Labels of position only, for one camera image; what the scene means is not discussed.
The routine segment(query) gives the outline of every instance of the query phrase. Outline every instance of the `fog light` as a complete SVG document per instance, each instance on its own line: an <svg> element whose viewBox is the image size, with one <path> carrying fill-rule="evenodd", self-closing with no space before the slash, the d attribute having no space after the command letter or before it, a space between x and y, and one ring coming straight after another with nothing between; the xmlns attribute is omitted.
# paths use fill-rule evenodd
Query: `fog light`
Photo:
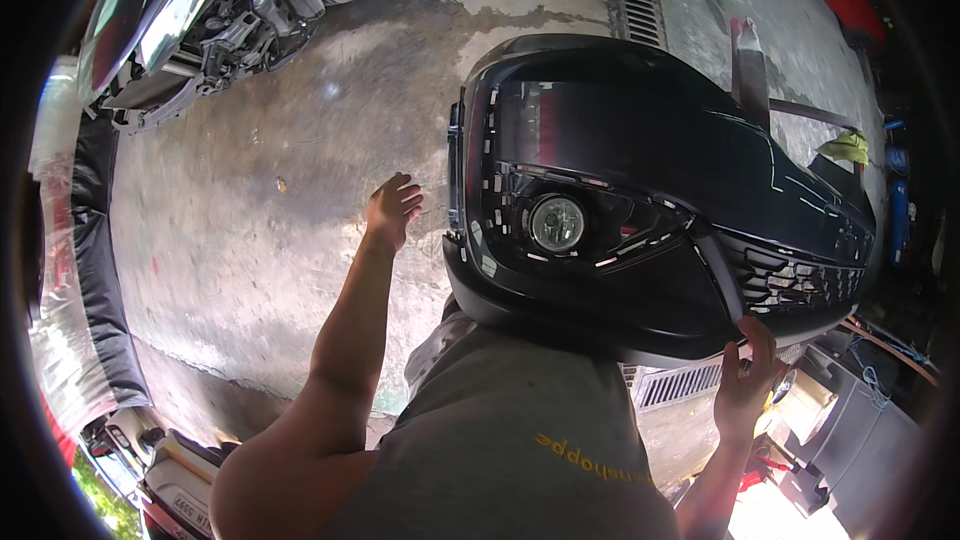
<svg viewBox="0 0 960 540"><path fill-rule="evenodd" d="M580 242L584 234L584 212L563 196L541 200L530 215L530 233L543 248L562 253Z"/></svg>

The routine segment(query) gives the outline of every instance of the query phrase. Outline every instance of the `person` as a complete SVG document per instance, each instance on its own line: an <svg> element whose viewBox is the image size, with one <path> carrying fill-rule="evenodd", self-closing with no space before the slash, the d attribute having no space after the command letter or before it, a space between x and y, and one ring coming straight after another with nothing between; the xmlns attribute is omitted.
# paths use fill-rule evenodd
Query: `person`
<svg viewBox="0 0 960 540"><path fill-rule="evenodd" d="M365 432L383 362L394 258L423 195L396 174L317 336L303 390L226 459L210 515L246 538L723 538L774 378L758 320L740 373L726 344L720 441L676 510L654 486L618 364L477 325L452 302L410 356L412 399L378 450Z"/></svg>

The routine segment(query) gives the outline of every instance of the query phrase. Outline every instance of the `yellow cloth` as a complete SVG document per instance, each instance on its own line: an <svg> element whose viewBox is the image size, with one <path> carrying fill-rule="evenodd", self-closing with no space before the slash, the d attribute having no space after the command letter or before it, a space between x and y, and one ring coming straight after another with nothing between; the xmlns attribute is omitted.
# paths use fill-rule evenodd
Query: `yellow cloth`
<svg viewBox="0 0 960 540"><path fill-rule="evenodd" d="M817 152L831 159L867 165L867 138L863 132L844 130L835 139L821 144Z"/></svg>

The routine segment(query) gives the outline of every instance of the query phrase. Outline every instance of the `license plate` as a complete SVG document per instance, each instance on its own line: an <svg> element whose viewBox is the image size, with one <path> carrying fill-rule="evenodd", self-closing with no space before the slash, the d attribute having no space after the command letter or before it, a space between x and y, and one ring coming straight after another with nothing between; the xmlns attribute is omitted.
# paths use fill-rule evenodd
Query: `license plate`
<svg viewBox="0 0 960 540"><path fill-rule="evenodd" d="M210 527L210 518L207 516L207 511L203 510L196 502L186 498L183 494L177 493L173 508L184 519L195 525L198 530L207 536L213 536L213 528Z"/></svg>

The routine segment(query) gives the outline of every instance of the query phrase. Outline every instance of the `green plant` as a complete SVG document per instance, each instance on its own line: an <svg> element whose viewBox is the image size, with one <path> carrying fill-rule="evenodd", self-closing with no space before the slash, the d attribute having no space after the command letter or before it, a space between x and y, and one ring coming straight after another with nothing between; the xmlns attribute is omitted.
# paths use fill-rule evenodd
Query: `green plant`
<svg viewBox="0 0 960 540"><path fill-rule="evenodd" d="M135 540L140 535L140 517L126 500L114 494L102 480L84 453L77 449L73 461L73 480L90 500L93 510L117 540Z"/></svg>

